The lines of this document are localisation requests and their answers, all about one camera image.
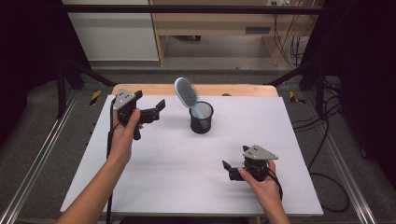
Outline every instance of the white cabinet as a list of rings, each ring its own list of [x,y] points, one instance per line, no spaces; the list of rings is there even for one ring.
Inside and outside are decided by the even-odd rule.
[[[80,5],[148,5],[147,0],[63,0]],[[149,13],[69,13],[89,61],[159,61]]]

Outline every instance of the black cup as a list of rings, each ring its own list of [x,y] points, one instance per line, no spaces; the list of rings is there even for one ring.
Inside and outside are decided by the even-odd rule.
[[[191,129],[195,133],[207,133],[212,127],[213,106],[208,102],[199,101],[190,108]]]

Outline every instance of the brush bristles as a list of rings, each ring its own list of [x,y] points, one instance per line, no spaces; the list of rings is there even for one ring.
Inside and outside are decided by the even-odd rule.
[[[182,78],[177,83],[177,91],[186,106],[194,106],[198,101],[198,91],[192,85],[192,82]]]

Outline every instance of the human hand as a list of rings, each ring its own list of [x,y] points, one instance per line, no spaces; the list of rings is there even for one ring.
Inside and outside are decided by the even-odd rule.
[[[268,168],[273,172],[273,175],[276,174],[276,166],[273,161],[268,161]],[[279,189],[275,180],[267,176],[262,182],[259,182],[244,168],[238,168],[238,171],[253,189],[264,213],[270,220],[273,220],[271,223],[288,223],[289,220],[283,209]]]
[[[132,113],[127,125],[124,127],[120,124],[117,111],[113,111],[113,139],[111,142],[111,151],[108,156],[108,160],[114,160],[122,162],[123,164],[128,163],[132,156],[132,142],[134,139],[134,128],[139,125],[139,128],[143,126],[137,124],[140,119],[140,109],[135,109]]]

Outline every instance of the white tabletop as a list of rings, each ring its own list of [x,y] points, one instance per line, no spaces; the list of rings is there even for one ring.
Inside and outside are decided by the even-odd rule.
[[[61,208],[63,212],[106,160],[108,96],[90,143]],[[242,146],[259,145],[279,157],[276,173],[289,216],[320,216],[323,211],[280,97],[202,96],[214,107],[209,133],[190,129],[188,108],[176,96],[147,96],[152,108],[165,99],[160,120],[146,124],[133,143],[133,157],[114,190],[112,211],[137,216],[260,216],[253,191],[231,181],[221,161],[242,166]]]

